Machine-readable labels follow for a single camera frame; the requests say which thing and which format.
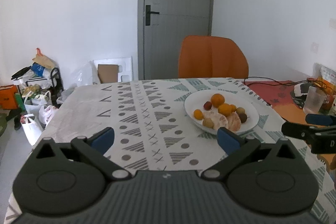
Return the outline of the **peeled pomelo segment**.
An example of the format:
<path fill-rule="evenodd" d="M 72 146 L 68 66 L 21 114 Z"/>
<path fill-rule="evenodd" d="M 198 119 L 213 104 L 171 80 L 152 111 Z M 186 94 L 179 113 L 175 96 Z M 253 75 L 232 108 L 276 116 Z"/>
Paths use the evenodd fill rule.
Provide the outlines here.
<path fill-rule="evenodd" d="M 228 120 L 227 118 L 215 111 L 205 111 L 203 112 L 204 115 L 204 119 L 205 118 L 211 118 L 213 123 L 214 123 L 214 127 L 211 128 L 213 130 L 218 130 L 221 127 L 228 127 Z"/>

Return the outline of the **brown round fruit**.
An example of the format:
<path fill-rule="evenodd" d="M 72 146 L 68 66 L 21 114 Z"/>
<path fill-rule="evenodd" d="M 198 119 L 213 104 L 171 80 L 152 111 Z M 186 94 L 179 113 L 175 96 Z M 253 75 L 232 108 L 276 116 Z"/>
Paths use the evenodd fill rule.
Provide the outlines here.
<path fill-rule="evenodd" d="M 240 114 L 238 114 L 238 116 L 240 118 L 241 123 L 245 123 L 247 121 L 247 119 L 248 119 L 246 113 L 240 113 Z"/>

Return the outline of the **small orange fruit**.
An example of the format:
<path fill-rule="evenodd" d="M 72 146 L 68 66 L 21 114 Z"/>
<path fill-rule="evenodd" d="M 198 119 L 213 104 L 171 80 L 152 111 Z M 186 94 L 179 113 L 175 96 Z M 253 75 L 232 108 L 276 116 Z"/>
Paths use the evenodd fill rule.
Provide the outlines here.
<path fill-rule="evenodd" d="M 194 111 L 193 115 L 194 115 L 194 118 L 195 118 L 196 120 L 201 121 L 201 120 L 204 119 L 203 112 L 202 112 L 200 109 L 196 109 L 196 110 Z"/>

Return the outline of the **small orange kumquat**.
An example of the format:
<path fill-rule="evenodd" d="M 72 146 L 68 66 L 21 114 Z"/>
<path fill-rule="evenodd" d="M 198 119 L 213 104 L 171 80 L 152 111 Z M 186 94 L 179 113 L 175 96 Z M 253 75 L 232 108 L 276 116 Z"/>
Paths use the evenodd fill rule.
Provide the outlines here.
<path fill-rule="evenodd" d="M 231 111 L 232 111 L 232 112 L 235 112 L 236 109 L 237 109 L 237 107 L 236 107 L 235 105 L 233 105 L 233 104 L 231 104 L 230 107 L 231 107 Z"/>

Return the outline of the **large orange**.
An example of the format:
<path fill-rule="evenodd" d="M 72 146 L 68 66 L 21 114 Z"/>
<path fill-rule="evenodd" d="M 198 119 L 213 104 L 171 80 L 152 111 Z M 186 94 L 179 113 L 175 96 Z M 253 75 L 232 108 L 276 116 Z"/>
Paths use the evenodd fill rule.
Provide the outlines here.
<path fill-rule="evenodd" d="M 222 105 L 220 105 L 218 107 L 218 113 L 224 115 L 225 117 L 231 115 L 232 111 L 231 111 L 230 104 L 223 103 Z"/>
<path fill-rule="evenodd" d="M 219 107 L 220 105 L 224 104 L 225 98 L 222 94 L 216 93 L 211 97 L 210 101 L 214 107 Z"/>

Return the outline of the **red orange table mat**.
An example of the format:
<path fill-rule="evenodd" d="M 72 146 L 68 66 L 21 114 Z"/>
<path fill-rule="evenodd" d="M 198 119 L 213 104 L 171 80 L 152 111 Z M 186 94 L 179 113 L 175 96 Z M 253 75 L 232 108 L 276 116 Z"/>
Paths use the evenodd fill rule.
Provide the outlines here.
<path fill-rule="evenodd" d="M 291 96 L 291 93 L 294 92 L 294 85 L 301 82 L 306 82 L 306 80 L 297 82 L 291 80 L 281 81 L 267 77 L 248 77 L 243 80 L 246 86 L 270 104 L 273 110 L 283 119 L 294 123 L 307 124 L 305 121 L 306 114 Z"/>

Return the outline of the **red small fruit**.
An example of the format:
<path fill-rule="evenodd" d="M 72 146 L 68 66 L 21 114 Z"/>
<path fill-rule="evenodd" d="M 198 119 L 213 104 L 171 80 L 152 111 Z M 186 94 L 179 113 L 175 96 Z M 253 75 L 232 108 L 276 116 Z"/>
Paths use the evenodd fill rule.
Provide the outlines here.
<path fill-rule="evenodd" d="M 210 101 L 207 101 L 204 105 L 203 105 L 203 108 L 207 111 L 211 110 L 212 109 L 212 103 Z"/>

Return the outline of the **large orange upper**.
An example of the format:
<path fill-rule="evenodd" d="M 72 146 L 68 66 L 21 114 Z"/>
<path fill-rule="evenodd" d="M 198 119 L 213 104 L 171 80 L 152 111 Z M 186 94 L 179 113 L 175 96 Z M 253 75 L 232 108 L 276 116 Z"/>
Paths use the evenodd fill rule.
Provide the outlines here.
<path fill-rule="evenodd" d="M 224 104 L 225 98 L 222 94 L 216 93 L 211 97 L 210 101 L 214 107 L 219 107 L 220 105 Z"/>

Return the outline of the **white round plate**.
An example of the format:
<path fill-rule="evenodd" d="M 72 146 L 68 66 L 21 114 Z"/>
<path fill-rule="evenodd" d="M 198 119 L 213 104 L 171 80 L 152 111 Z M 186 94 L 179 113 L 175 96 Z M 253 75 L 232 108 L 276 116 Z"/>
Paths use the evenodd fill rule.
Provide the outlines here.
<path fill-rule="evenodd" d="M 237 134 L 246 132 L 253 129 L 260 118 L 247 97 L 222 90 L 202 90 L 190 94 L 184 107 L 197 127 L 213 135 L 220 127 Z"/>

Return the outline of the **patterned white tablecloth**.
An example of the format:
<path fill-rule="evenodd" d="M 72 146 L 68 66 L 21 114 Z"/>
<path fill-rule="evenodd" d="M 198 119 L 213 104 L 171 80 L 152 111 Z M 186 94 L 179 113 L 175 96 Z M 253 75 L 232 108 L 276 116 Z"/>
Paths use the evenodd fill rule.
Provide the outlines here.
<path fill-rule="evenodd" d="M 146 80 L 76 88 L 43 132 L 56 141 L 113 127 L 116 142 L 106 157 L 129 171 L 203 171 L 224 159 L 216 137 L 197 127 L 185 111 L 185 100 L 201 90 L 223 92 L 226 102 L 246 100 L 257 110 L 252 128 L 240 133 L 260 141 L 281 136 L 284 120 L 259 95 L 234 79 Z"/>

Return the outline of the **cardboard box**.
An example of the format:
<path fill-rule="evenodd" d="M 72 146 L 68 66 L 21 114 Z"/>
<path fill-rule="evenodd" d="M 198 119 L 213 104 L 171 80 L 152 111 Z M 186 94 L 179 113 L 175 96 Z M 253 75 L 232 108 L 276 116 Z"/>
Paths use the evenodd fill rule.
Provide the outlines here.
<path fill-rule="evenodd" d="M 97 74 L 102 84 L 118 82 L 118 65 L 114 64 L 99 64 Z"/>

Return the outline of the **white foam board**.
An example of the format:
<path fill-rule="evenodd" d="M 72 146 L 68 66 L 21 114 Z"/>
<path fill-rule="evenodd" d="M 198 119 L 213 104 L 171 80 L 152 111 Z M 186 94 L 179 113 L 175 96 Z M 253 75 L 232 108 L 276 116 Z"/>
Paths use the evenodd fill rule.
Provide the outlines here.
<path fill-rule="evenodd" d="M 102 84 L 127 83 L 133 80 L 131 57 L 94 60 L 93 64 Z"/>

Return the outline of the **orange box on floor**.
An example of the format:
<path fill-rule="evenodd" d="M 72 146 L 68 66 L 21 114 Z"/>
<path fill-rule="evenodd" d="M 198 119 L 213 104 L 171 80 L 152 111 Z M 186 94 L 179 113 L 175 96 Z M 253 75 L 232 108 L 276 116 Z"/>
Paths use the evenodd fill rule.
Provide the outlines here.
<path fill-rule="evenodd" d="M 18 92 L 15 85 L 0 87 L 0 105 L 3 110 L 13 110 L 18 108 L 15 94 Z"/>

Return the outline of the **paper bag on pile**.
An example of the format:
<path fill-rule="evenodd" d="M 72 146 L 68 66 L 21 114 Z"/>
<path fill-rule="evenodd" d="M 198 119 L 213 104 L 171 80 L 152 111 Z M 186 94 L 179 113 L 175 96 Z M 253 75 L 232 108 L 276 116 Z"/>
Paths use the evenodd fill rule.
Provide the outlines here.
<path fill-rule="evenodd" d="M 33 62 L 47 68 L 47 69 L 54 69 L 56 67 L 56 64 L 46 55 L 44 55 L 40 48 L 36 48 L 37 53 L 35 57 L 33 58 Z"/>

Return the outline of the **grey door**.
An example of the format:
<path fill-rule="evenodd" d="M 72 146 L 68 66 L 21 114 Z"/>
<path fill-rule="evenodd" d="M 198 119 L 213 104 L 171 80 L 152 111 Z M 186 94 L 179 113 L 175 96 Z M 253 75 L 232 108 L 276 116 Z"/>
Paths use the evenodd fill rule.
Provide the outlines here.
<path fill-rule="evenodd" d="M 145 6 L 159 15 L 145 26 Z M 211 33 L 213 0 L 138 0 L 138 77 L 141 80 L 178 76 L 183 39 Z"/>

